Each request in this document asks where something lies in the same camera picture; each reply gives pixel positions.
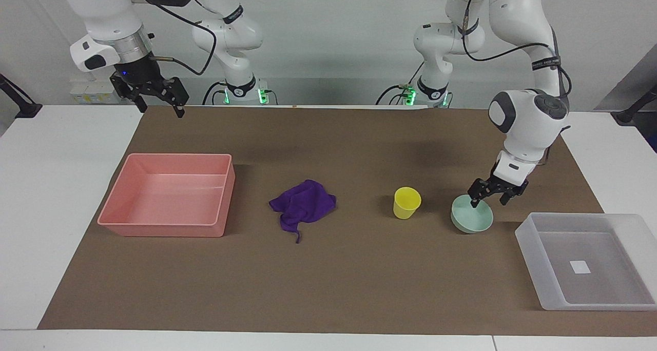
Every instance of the transparent plastic bin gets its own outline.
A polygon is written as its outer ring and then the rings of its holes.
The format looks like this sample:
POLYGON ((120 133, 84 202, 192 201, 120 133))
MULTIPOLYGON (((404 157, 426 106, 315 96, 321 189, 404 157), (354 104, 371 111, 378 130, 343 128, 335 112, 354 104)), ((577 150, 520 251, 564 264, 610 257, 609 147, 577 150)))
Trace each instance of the transparent plastic bin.
POLYGON ((657 240, 638 215, 531 213, 516 230, 547 310, 657 310, 657 240))
POLYGON ((98 224, 128 237, 221 237, 234 184, 229 154, 130 154, 98 224))

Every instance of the white table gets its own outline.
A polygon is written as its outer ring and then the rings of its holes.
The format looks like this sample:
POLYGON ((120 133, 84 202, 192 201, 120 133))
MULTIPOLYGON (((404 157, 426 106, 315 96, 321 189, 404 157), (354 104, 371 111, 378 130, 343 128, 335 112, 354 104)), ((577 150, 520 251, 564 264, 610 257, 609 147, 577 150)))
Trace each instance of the white table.
MULTIPOLYGON (((45 106, 0 138, 0 349, 657 349, 657 337, 34 330, 140 118, 132 106, 45 106)), ((563 137, 605 212, 639 213, 657 236, 657 154, 608 114, 569 118, 563 137)))

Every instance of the white label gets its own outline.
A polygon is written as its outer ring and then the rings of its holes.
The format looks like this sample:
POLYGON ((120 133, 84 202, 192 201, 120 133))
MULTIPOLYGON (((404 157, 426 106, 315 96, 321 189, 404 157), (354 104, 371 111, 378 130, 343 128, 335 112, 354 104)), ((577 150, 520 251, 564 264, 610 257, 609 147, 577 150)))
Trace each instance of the white label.
POLYGON ((584 260, 571 261, 570 266, 572 266, 575 274, 591 274, 589 265, 587 265, 584 260))

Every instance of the light green bowl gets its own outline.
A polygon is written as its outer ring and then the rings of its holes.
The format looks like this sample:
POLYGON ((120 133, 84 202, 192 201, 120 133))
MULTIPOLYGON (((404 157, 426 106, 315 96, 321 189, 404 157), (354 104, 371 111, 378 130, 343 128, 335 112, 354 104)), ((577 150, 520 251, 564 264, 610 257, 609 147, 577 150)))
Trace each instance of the light green bowl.
POLYGON ((485 201, 480 201, 476 208, 470 204, 471 198, 464 194, 452 203, 452 223, 469 234, 483 232, 493 225, 493 211, 485 201))

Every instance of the black strap band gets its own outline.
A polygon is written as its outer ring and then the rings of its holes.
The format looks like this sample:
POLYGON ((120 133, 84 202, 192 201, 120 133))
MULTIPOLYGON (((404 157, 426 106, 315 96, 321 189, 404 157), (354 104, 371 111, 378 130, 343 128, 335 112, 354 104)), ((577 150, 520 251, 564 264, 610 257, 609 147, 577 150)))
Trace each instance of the black strap band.
POLYGON ((460 35, 470 35, 470 33, 472 33, 472 31, 474 31, 476 28, 478 28, 478 26, 479 26, 479 19, 477 19, 477 22, 474 23, 473 26, 471 26, 469 29, 467 29, 465 31, 465 34, 463 34, 463 29, 461 29, 460 26, 457 26, 458 33, 460 33, 460 35))
POLYGON ((232 24, 237 19, 239 19, 240 16, 242 16, 242 14, 244 14, 244 7, 240 5, 240 7, 238 7, 237 10, 233 11, 232 14, 224 17, 223 22, 225 22, 226 24, 232 24))
POLYGON ((419 89, 420 92, 426 94, 430 100, 437 101, 440 99, 440 97, 443 96, 443 94, 445 94, 445 92, 448 90, 448 87, 445 86, 441 89, 429 88, 422 82, 422 77, 420 76, 420 79, 417 80, 417 89, 419 89))
POLYGON ((246 94, 253 89, 256 86, 256 77, 254 76, 251 78, 251 82, 248 82, 247 84, 240 85, 239 87, 235 87, 234 85, 231 85, 230 83, 226 84, 226 87, 230 89, 230 91, 236 96, 236 97, 244 97, 246 94))
POLYGON ((544 58, 539 61, 534 61, 532 63, 532 70, 540 70, 543 68, 551 68, 551 67, 557 67, 561 66, 561 57, 560 56, 554 56, 554 57, 548 57, 544 58))

